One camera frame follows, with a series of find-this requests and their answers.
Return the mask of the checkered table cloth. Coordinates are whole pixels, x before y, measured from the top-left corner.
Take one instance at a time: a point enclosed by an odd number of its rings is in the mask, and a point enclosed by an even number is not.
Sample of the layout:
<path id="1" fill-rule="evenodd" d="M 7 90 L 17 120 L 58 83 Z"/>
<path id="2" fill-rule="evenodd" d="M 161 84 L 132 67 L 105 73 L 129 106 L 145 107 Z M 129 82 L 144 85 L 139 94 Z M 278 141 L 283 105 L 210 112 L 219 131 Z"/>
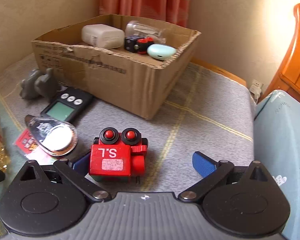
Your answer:
<path id="1" fill-rule="evenodd" d="M 27 114 L 39 115 L 43 99 L 25 101 L 20 82 L 37 68 L 33 55 L 0 73 L 0 121 L 10 157 L 6 178 L 0 183 L 0 198 L 25 163 L 15 145 L 25 129 Z M 145 120 L 95 99 L 75 119 L 78 133 L 76 154 L 90 150 L 93 139 L 105 127 L 118 131 L 133 127 L 148 139 L 146 175 L 139 183 L 106 184 L 119 191 L 172 191 L 179 193 L 200 176 L 192 167 L 192 154 L 203 152 L 215 160 L 228 159 L 239 166 L 253 160 L 253 104 L 248 90 L 239 83 L 203 66 L 189 64 L 155 117 Z M 0 237 L 5 234 L 0 221 Z"/>

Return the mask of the black blue toy robot block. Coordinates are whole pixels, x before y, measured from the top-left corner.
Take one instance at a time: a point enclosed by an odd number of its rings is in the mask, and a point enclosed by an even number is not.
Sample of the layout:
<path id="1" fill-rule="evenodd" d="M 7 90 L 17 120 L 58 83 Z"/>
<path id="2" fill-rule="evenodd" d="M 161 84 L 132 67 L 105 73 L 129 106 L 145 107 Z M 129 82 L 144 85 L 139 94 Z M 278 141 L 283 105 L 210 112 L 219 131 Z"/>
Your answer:
<path id="1" fill-rule="evenodd" d="M 153 44 L 154 40 L 151 37 L 141 37 L 133 35 L 125 37 L 124 49 L 131 53 L 146 55 L 147 49 Z"/>

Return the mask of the black digital timer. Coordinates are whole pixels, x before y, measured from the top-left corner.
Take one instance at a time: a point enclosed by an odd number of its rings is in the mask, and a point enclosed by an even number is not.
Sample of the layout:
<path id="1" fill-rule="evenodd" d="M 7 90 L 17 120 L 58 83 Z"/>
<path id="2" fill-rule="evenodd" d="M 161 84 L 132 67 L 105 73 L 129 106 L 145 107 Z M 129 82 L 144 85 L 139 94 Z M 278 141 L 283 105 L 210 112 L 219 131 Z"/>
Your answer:
<path id="1" fill-rule="evenodd" d="M 58 92 L 40 116 L 55 118 L 59 121 L 73 121 L 87 108 L 94 96 L 78 88 L 68 87 Z"/>

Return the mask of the clear plastic jar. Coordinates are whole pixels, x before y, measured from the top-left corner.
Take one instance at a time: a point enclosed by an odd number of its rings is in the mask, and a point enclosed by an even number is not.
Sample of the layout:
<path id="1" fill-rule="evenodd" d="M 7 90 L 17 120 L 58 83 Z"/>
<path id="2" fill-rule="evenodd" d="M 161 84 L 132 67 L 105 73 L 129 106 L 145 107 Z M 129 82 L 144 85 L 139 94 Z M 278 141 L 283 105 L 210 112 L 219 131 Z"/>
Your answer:
<path id="1" fill-rule="evenodd" d="M 139 21 L 130 21 L 126 25 L 125 35 L 128 36 L 139 36 L 139 37 L 151 37 L 155 43 L 165 44 L 165 30 L 152 27 Z"/>

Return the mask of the red card pack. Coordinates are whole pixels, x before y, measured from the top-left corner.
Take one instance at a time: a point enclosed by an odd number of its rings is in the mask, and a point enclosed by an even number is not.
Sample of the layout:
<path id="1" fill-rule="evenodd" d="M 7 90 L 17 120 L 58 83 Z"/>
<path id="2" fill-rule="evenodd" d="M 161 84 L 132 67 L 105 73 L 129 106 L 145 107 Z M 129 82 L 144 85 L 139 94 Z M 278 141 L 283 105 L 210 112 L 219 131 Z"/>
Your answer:
<path id="1" fill-rule="evenodd" d="M 35 141 L 28 129 L 17 137 L 14 145 L 18 152 L 28 160 L 36 160 L 39 165 L 52 165 L 58 158 L 47 154 Z"/>

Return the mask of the open cardboard box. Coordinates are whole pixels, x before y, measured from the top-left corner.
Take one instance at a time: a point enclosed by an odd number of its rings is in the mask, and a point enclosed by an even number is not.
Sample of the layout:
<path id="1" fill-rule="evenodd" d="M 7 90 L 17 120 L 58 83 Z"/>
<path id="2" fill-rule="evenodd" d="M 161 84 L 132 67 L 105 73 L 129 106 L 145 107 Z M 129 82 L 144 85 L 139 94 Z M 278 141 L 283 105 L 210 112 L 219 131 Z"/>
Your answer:
<path id="1" fill-rule="evenodd" d="M 177 50 L 164 61 L 82 41 L 85 25 L 125 29 L 132 20 L 132 16 L 101 15 L 39 36 L 32 41 L 38 68 L 52 68 L 55 78 L 64 85 L 82 89 L 144 119 L 153 118 L 191 61 L 200 32 L 138 17 L 140 23 L 162 29 L 167 45 Z"/>

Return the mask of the wooden bed headboard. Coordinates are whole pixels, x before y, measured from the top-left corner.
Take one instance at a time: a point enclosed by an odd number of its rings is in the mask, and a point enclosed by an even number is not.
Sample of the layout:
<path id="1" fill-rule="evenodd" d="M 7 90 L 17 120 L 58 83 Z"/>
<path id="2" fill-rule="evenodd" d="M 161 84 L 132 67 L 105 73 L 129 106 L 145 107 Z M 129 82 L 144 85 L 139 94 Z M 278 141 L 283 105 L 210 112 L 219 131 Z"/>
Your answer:
<path id="1" fill-rule="evenodd" d="M 300 3 L 294 6 L 295 31 L 289 48 L 261 100 L 276 89 L 300 102 Z"/>

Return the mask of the white wall charger plug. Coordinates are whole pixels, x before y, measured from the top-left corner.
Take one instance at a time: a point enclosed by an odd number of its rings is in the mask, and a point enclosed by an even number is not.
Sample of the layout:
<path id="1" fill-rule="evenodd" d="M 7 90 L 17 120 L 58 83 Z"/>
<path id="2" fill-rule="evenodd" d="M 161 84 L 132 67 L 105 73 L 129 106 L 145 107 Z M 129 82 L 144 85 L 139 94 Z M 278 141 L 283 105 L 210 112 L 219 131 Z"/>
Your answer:
<path id="1" fill-rule="evenodd" d="M 253 95 L 254 101 L 256 103 L 258 103 L 258 101 L 262 95 L 262 87 L 263 87 L 263 83 L 253 79 L 251 86 L 249 88 L 249 91 Z"/>

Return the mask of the white frosted plastic jar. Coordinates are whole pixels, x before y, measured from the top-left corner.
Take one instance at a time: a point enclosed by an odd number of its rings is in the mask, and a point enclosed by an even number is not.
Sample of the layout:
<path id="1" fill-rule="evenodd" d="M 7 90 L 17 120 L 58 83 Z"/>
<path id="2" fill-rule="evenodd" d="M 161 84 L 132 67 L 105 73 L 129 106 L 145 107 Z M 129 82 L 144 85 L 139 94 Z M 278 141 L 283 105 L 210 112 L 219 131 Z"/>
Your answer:
<path id="1" fill-rule="evenodd" d="M 114 49 L 124 44 L 125 33 L 105 24 L 85 25 L 81 31 L 82 41 L 95 47 Z"/>

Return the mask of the mint green oval case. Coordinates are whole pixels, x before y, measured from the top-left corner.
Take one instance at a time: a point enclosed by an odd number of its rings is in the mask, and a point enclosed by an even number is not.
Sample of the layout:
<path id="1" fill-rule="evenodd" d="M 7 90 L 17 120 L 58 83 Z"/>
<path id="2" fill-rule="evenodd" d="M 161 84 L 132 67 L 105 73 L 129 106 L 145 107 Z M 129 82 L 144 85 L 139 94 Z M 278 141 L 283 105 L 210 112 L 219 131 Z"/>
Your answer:
<path id="1" fill-rule="evenodd" d="M 152 44 L 147 48 L 147 54 L 160 61 L 164 61 L 171 57 L 177 50 L 171 46 L 164 44 Z"/>

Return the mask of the light blue floral bedsheet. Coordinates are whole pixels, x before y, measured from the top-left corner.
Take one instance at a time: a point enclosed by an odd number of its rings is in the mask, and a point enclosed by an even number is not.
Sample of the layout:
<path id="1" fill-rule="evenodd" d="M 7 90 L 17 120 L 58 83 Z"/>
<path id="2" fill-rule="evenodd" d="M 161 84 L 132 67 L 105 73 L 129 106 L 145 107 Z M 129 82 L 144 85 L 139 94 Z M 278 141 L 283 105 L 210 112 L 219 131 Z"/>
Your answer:
<path id="1" fill-rule="evenodd" d="M 300 239 L 300 102 L 285 91 L 274 90 L 256 106 L 254 156 L 290 204 L 283 235 Z"/>

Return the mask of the clear correction tape dispenser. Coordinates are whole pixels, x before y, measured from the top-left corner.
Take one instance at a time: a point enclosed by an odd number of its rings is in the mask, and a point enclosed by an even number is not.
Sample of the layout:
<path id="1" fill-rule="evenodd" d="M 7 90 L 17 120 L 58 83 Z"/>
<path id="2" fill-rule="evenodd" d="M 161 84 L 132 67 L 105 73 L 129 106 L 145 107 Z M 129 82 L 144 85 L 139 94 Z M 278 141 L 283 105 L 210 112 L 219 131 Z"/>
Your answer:
<path id="1" fill-rule="evenodd" d="M 69 154 L 78 143 L 74 125 L 51 117 L 25 116 L 25 124 L 44 152 L 53 157 Z"/>

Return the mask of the red toy robot block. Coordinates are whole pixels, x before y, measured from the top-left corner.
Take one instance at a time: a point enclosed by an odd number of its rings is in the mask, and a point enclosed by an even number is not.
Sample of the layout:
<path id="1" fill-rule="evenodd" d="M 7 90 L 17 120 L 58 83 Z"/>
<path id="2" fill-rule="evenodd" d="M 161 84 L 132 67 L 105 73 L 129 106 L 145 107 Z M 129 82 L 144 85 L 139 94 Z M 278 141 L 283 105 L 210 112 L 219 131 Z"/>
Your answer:
<path id="1" fill-rule="evenodd" d="M 148 139 L 135 128 L 104 128 L 91 146 L 88 174 L 95 181 L 130 181 L 145 175 Z"/>

